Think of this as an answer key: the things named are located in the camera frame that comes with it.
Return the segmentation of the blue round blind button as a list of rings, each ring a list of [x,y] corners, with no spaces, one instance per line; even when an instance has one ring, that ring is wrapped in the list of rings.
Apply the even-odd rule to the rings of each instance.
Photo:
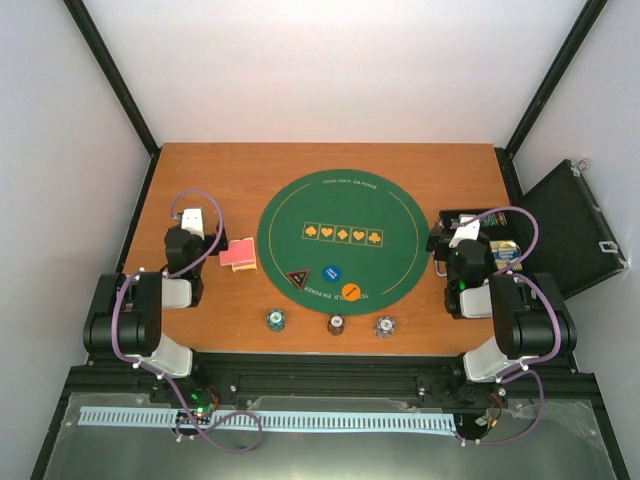
[[[335,283],[342,277],[342,271],[337,265],[328,265],[322,270],[323,279]]]

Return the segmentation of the black triangular dealer button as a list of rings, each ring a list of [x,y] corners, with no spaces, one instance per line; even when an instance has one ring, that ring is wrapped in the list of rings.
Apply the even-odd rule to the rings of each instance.
[[[295,270],[286,273],[286,277],[297,290],[302,291],[309,280],[311,271],[309,269]]]

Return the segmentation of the orange round blind button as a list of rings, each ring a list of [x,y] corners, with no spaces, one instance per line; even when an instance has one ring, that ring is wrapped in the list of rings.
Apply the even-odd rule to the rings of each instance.
[[[342,297],[349,302],[355,302],[361,298],[361,288],[355,283],[346,283],[341,290]]]

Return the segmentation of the teal poker chip stack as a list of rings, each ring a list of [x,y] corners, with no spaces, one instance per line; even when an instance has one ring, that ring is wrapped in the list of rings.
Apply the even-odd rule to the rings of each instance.
[[[273,332],[280,332],[286,326],[285,314],[282,310],[271,310],[266,317],[266,324]]]

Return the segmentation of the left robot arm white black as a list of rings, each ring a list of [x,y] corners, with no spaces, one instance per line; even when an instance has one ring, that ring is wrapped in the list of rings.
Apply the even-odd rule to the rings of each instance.
[[[99,277],[83,344],[92,355],[113,354],[160,378],[185,378],[192,374],[194,352],[164,333],[162,316],[168,309],[199,305],[206,259],[228,249],[224,222],[219,220],[207,234],[203,210],[186,209],[179,223],[167,230],[164,245],[167,264],[158,271]]]

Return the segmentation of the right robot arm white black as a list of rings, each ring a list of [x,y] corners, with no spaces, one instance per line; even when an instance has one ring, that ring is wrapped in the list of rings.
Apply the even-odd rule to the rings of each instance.
[[[472,383],[508,383],[532,366],[572,352],[575,324],[548,273],[525,273],[539,239],[521,207],[443,210],[426,250],[446,280],[444,305],[455,319],[491,319],[493,335],[461,356]]]

